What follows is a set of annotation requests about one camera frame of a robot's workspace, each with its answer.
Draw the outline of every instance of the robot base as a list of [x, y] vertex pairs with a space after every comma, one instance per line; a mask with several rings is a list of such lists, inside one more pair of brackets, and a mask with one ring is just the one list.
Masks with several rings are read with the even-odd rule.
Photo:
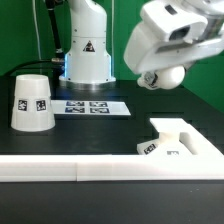
[[116, 85], [116, 79], [111, 78], [107, 82], [103, 83], [78, 83], [71, 82], [66, 80], [64, 77], [59, 78], [60, 86], [66, 87], [69, 89], [77, 89], [77, 90], [104, 90], [114, 88]]

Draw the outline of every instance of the label sticker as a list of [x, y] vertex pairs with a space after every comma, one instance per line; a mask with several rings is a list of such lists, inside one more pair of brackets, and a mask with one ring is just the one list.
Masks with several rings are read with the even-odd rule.
[[179, 156], [180, 153], [178, 151], [167, 151], [168, 156]]
[[66, 107], [65, 113], [84, 114], [85, 108], [84, 107]]
[[108, 107], [107, 102], [90, 102], [90, 107]]
[[27, 105], [28, 105], [27, 100], [19, 100], [19, 102], [18, 102], [18, 110], [27, 111]]
[[83, 49], [84, 52], [95, 52], [95, 49], [93, 47], [93, 44], [91, 41], [88, 42], [88, 44]]
[[147, 147], [146, 149], [144, 149], [144, 153], [146, 155], [148, 155], [150, 152], [152, 152], [154, 149], [156, 148], [156, 146], [154, 144], [151, 144], [149, 147]]
[[73, 107], [84, 107], [85, 102], [83, 101], [67, 101], [66, 106], [73, 106]]
[[37, 108], [37, 111], [47, 110], [46, 100], [37, 100], [36, 101], [36, 108]]
[[90, 108], [90, 113], [92, 114], [109, 114], [108, 108]]

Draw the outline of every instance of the white platform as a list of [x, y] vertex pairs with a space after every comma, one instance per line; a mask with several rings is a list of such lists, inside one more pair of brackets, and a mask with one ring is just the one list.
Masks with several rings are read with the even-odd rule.
[[190, 151], [187, 156], [0, 156], [0, 181], [224, 179], [224, 156], [183, 122], [186, 129], [180, 140]]

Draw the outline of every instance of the cable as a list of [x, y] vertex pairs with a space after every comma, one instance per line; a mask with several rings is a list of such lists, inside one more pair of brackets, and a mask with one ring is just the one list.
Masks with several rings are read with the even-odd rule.
[[38, 57], [41, 60], [40, 34], [39, 34], [39, 29], [37, 24], [36, 0], [33, 0], [32, 3], [33, 3], [33, 19], [34, 19], [34, 25], [35, 25], [35, 31], [36, 31], [36, 38], [37, 38]]
[[112, 60], [111, 60], [111, 73], [112, 73], [112, 76], [114, 77], [114, 11], [115, 11], [115, 4], [114, 4], [114, 0], [111, 1], [111, 4], [112, 4], [112, 33], [111, 33], [111, 42], [112, 42], [112, 51], [111, 51], [111, 56], [112, 56]]
[[63, 2], [63, 1], [55, 2], [53, 0], [45, 0], [45, 4], [48, 10], [48, 14], [49, 14], [50, 22], [51, 22], [52, 33], [54, 37], [54, 44], [56, 49], [55, 55], [57, 58], [64, 58], [64, 52], [61, 47], [58, 26], [57, 26], [57, 21], [56, 21], [55, 12], [54, 12], [55, 4], [56, 3], [59, 4], [59, 2]]
[[6, 72], [3, 76], [10, 76], [16, 70], [21, 69], [22, 67], [25, 67], [27, 65], [34, 65], [34, 64], [41, 64], [41, 63], [50, 63], [50, 62], [51, 62], [50, 59], [25, 62], [25, 63], [19, 64], [16, 67], [12, 68], [8, 72]]

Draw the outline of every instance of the warning label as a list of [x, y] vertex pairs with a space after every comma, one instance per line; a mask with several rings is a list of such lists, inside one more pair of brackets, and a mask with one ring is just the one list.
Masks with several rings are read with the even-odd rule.
[[88, 44], [83, 49], [84, 52], [95, 52], [95, 49], [93, 47], [93, 44], [91, 41], [88, 42]]

